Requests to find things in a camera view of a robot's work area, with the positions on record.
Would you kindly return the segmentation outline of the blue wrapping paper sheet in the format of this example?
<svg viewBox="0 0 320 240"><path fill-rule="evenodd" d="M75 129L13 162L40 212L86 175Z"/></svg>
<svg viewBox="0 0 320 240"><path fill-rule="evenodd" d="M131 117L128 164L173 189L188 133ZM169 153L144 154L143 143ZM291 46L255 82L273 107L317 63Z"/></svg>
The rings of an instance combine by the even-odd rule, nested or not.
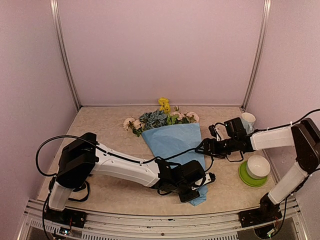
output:
<svg viewBox="0 0 320 240"><path fill-rule="evenodd" d="M183 123L152 128L142 133L142 137L155 157L168 158L183 151L197 147L201 141L200 124ZM205 157L191 150L169 162L185 164L197 160L203 169L206 169ZM198 189L199 197L189 201L191 205L198 206L207 200L208 187L202 186Z"/></svg>

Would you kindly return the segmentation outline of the pink fake rose bunch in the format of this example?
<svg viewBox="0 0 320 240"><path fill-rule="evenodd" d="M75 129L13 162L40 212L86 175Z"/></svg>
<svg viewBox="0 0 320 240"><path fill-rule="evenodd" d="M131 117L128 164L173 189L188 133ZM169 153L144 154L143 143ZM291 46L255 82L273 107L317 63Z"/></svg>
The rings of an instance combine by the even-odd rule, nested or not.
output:
<svg viewBox="0 0 320 240"><path fill-rule="evenodd" d="M200 121L200 117L193 111L182 113L180 108L176 105L173 107L174 111L169 114L168 120L171 125L178 124L193 124Z"/></svg>

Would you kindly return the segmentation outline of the yellow fake flower stem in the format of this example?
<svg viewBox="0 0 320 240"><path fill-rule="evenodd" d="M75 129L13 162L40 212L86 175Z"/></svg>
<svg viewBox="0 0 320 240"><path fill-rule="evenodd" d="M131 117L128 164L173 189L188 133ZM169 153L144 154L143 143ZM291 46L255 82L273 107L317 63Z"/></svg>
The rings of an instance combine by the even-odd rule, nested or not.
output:
<svg viewBox="0 0 320 240"><path fill-rule="evenodd" d="M163 111L165 114L169 114L171 112L171 106L169 100L165 97L161 97L158 99L159 110Z"/></svg>

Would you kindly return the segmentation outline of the light blue ceramic mug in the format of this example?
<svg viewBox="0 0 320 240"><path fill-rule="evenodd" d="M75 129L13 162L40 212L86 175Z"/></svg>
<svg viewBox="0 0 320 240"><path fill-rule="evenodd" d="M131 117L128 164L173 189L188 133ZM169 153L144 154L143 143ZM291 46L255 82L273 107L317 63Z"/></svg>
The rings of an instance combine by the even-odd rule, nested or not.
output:
<svg viewBox="0 0 320 240"><path fill-rule="evenodd" d="M256 122L256 117L253 114L248 112L242 113L241 122L247 134L250 134L254 131L254 124Z"/></svg>

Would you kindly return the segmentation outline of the blue fake rose bunch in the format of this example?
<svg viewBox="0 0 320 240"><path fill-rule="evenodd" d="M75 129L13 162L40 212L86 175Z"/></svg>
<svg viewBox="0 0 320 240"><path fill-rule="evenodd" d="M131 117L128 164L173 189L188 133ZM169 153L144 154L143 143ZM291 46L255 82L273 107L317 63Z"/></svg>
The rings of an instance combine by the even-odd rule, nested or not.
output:
<svg viewBox="0 0 320 240"><path fill-rule="evenodd" d="M156 110L153 112L145 112L139 117L141 123L143 123L143 129L150 130L167 125L167 114L163 110Z"/></svg>

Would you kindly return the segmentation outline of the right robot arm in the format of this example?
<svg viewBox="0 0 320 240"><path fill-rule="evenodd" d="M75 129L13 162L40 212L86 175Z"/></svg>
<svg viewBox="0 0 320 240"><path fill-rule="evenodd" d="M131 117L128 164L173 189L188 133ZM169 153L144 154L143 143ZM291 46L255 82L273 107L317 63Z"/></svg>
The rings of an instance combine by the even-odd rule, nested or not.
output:
<svg viewBox="0 0 320 240"><path fill-rule="evenodd" d="M284 214L280 204L297 192L320 165L320 131L310 118L248 133L237 117L224 122L228 138L206 138L195 152L224 159L233 152L266 151L272 163L277 160L291 163L276 185L266 193L258 208L239 212L243 228L280 219Z"/></svg>

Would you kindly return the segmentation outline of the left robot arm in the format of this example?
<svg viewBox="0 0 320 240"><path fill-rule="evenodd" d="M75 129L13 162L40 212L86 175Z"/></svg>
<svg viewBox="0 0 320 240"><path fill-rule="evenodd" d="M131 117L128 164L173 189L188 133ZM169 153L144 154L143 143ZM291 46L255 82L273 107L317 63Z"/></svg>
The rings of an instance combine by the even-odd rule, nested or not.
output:
<svg viewBox="0 0 320 240"><path fill-rule="evenodd" d="M150 160L127 155L100 144L97 135L87 132L61 152L58 171L49 183L49 194L42 210L42 219L72 227L83 228L86 213L66 208L71 193L89 188L91 175L111 176L154 189L160 196L177 194L182 203L200 196L200 188L215 181L213 173L200 162L170 162L166 158Z"/></svg>

